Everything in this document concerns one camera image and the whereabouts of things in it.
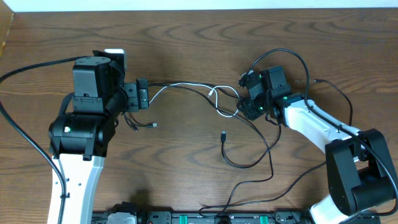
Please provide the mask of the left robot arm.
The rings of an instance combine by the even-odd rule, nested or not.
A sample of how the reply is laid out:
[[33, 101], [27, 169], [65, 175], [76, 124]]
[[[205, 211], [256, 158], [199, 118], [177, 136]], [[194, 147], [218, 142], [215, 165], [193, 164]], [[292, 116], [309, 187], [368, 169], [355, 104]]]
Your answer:
[[93, 51], [73, 66], [74, 93], [49, 127], [52, 177], [48, 223], [91, 223], [96, 186], [108, 144], [123, 112], [149, 107], [148, 83], [124, 81], [123, 49]]

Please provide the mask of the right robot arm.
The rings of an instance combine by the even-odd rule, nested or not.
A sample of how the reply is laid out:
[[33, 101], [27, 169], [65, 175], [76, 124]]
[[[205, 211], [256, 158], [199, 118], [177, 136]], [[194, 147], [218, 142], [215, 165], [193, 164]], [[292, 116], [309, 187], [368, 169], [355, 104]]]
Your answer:
[[303, 134], [324, 154], [329, 194], [309, 210], [313, 223], [342, 223], [397, 200], [397, 174], [385, 137], [362, 131], [321, 110], [303, 93], [292, 93], [282, 67], [242, 74], [248, 97], [237, 107], [247, 119], [266, 120]]

